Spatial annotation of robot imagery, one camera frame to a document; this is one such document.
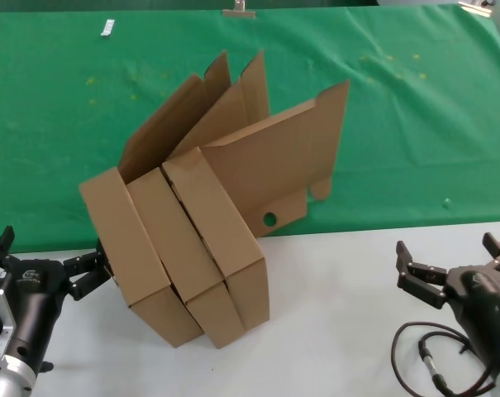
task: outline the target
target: stack of cardboard boxes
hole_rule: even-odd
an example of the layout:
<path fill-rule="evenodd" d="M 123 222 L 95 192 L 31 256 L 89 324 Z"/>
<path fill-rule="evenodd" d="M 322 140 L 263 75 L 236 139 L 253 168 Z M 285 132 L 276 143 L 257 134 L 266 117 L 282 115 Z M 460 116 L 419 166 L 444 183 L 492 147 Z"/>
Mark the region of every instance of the stack of cardboard boxes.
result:
<path fill-rule="evenodd" d="M 264 57 L 231 84 L 221 54 L 80 190 L 128 306 L 177 347 L 216 347 L 269 319 L 255 240 L 331 191 L 348 83 L 269 115 Z"/>

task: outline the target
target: green tablecloth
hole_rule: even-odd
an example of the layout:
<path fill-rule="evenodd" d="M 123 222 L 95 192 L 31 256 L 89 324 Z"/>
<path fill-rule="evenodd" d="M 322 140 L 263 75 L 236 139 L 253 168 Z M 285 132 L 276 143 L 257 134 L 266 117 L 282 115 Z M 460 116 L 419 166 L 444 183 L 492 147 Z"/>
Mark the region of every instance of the green tablecloth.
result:
<path fill-rule="evenodd" d="M 500 39 L 457 6 L 0 13 L 0 232 L 93 246 L 78 184 L 191 72 L 260 49 L 273 112 L 351 79 L 331 197 L 280 233 L 500 220 Z"/>

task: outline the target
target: metal clip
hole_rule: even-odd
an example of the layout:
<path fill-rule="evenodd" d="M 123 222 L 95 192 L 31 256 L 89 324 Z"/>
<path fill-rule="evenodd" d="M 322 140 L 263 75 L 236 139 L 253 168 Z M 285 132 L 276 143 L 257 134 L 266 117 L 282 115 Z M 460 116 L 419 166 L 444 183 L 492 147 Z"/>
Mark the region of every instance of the metal clip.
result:
<path fill-rule="evenodd" d="M 222 10 L 222 15 L 224 17 L 255 18 L 256 12 L 246 10 L 245 0 L 235 0 L 234 8 L 232 10 Z"/>

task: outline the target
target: robotic arm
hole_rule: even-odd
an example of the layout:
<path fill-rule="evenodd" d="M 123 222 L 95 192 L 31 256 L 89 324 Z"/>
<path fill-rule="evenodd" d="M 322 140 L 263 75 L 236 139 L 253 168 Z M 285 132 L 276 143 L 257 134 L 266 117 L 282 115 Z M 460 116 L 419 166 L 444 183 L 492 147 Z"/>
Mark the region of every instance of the robotic arm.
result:
<path fill-rule="evenodd" d="M 63 264 L 9 255 L 14 237 L 12 227 L 0 236 L 0 397 L 28 397 L 38 374 L 53 369 L 44 356 L 66 295 L 80 300 L 113 277 L 100 242 Z"/>
<path fill-rule="evenodd" d="M 468 338 L 436 324 L 409 323 L 403 328 L 409 325 L 434 325 L 447 329 L 452 335 L 446 332 L 431 334 L 452 337 L 465 345 L 464 350 L 470 350 L 478 357 L 487 370 L 473 388 L 461 394 L 468 397 L 481 395 L 493 388 L 493 385 L 489 385 L 479 389 L 489 375 L 495 379 L 493 395 L 500 396 L 500 242 L 490 233 L 486 233 L 483 236 L 483 245 L 493 258 L 489 263 L 457 267 L 447 272 L 445 269 L 413 261 L 404 243 L 397 243 L 398 287 L 436 309 L 442 308 L 445 303 L 449 304 L 455 319 Z M 394 363 L 394 348 L 403 328 L 397 332 L 393 341 L 393 369 L 401 385 L 410 394 L 417 395 L 403 383 Z M 426 364 L 436 388 L 443 395 L 455 396 L 456 394 L 447 388 L 442 376 L 436 372 L 431 354 L 426 348 L 427 338 L 424 337 L 419 342 L 421 359 Z"/>

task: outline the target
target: small metal object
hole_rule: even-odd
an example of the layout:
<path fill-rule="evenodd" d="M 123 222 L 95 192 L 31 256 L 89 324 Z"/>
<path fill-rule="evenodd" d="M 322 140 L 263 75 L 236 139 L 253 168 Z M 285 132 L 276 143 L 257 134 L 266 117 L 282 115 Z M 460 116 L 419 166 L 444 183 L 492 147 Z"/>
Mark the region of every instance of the small metal object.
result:
<path fill-rule="evenodd" d="M 424 357 L 423 362 L 424 364 L 426 364 L 426 368 L 430 372 L 431 376 L 439 374 L 439 372 L 437 372 L 437 369 L 435 368 L 435 363 L 433 362 L 433 359 L 430 356 Z"/>
<path fill-rule="evenodd" d="M 246 10 L 245 0 L 235 0 L 232 10 L 222 10 L 224 17 L 255 18 L 255 11 Z"/>
<path fill-rule="evenodd" d="M 115 19 L 107 19 L 107 23 L 104 26 L 104 29 L 102 30 L 101 36 L 103 37 L 108 37 L 112 33 L 112 29 L 114 27 L 114 22 Z"/>

